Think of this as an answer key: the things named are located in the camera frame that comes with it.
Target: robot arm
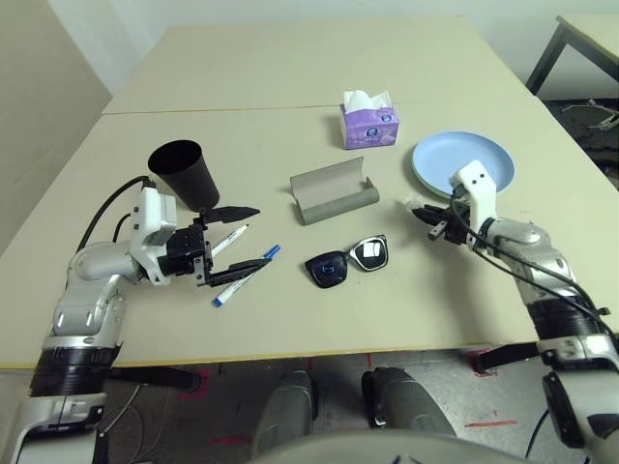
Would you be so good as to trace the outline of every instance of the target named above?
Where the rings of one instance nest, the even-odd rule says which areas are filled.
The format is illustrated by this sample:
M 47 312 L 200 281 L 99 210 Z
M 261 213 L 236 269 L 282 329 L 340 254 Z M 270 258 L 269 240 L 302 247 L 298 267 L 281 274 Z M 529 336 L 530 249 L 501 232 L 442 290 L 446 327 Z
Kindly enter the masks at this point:
M 497 217 L 496 185 L 473 161 L 450 179 L 450 208 L 426 205 L 413 214 L 457 245 L 503 261 L 533 320 L 538 350 L 553 370 L 544 377 L 548 410 L 561 441 L 585 449 L 596 464 L 619 450 L 619 355 L 615 335 L 583 295 L 567 260 L 541 227 Z
M 212 274 L 207 223 L 247 218 L 251 208 L 201 212 L 176 229 L 174 198 L 148 181 L 133 208 L 131 239 L 82 247 L 69 263 L 67 288 L 53 316 L 30 385 L 17 409 L 2 464 L 100 462 L 106 437 L 103 383 L 116 359 L 125 313 L 122 287 L 142 279 L 167 285 L 169 276 L 192 275 L 197 285 L 220 285 L 250 275 L 269 260 L 251 260 Z

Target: table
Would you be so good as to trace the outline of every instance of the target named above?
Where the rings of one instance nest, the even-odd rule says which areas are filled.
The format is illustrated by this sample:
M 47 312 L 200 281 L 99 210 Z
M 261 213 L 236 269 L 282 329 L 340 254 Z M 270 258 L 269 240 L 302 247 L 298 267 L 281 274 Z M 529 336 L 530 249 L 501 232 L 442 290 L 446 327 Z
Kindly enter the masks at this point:
M 172 27 L 103 113 L 395 103 L 527 93 L 464 16 Z
M 559 24 L 540 61 L 526 81 L 537 94 L 566 44 L 619 81 L 619 14 L 557 16 Z
M 282 251 L 219 309 L 210 304 L 219 290 L 196 288 L 189 277 L 175 278 L 164 288 L 129 287 L 118 365 L 535 339 L 511 277 L 462 246 L 429 242 L 427 227 L 399 204 L 409 192 L 429 195 L 411 174 L 411 149 L 447 130 L 486 135 L 512 154 L 516 180 L 499 195 L 499 214 L 530 219 L 548 230 L 595 302 L 613 308 L 606 320 L 619 328 L 619 217 L 612 213 L 619 211 L 619 197 L 536 98 L 528 94 L 507 105 L 420 101 L 398 104 L 396 110 L 402 124 L 395 146 L 352 152 L 341 149 L 336 106 L 103 116 L 0 259 L 5 307 L 0 365 L 36 362 L 64 289 L 67 263 L 91 216 L 125 180 L 147 171 L 155 148 L 176 138 L 203 146 L 221 205 L 262 210 L 250 219 L 250 230 L 218 255 L 217 268 L 257 257 L 274 243 Z M 380 191 L 380 202 L 301 225 L 289 177 L 357 156 L 365 158 L 364 172 Z M 114 203 L 92 240 L 109 240 L 135 198 L 133 191 Z M 181 209 L 179 225 L 191 217 Z M 207 237 L 216 242 L 237 225 L 214 224 Z M 386 268 L 363 273 L 351 266 L 347 281 L 329 290 L 310 281 L 303 269 L 306 259 L 378 233 L 389 243 Z

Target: purple tissue box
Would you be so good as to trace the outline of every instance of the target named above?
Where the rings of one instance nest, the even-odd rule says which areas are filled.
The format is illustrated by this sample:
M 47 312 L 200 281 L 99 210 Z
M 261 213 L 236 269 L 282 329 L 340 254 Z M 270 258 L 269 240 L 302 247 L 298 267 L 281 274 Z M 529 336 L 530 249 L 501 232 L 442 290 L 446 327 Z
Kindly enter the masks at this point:
M 341 134 L 344 148 L 380 147 L 393 145 L 398 136 L 399 117 L 393 108 L 360 109 L 346 114 L 341 111 Z

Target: robot leg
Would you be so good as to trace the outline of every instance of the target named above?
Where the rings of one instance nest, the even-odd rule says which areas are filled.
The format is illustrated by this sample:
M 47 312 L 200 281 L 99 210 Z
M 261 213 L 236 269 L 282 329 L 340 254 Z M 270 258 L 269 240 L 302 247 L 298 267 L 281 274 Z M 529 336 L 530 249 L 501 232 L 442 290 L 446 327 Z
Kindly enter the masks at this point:
M 426 389 L 403 369 L 366 372 L 362 390 L 370 426 L 456 435 Z
M 284 375 L 262 412 L 251 444 L 252 457 L 309 434 L 317 415 L 316 399 L 315 386 L 306 371 Z

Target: gray cardboard holder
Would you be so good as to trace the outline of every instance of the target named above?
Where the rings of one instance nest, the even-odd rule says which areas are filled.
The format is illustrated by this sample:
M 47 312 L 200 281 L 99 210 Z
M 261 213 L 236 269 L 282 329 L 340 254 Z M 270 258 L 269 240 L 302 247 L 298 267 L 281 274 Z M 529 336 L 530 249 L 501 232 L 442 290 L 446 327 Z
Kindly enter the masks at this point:
M 321 167 L 290 178 L 305 225 L 376 203 L 380 195 L 364 178 L 363 157 Z

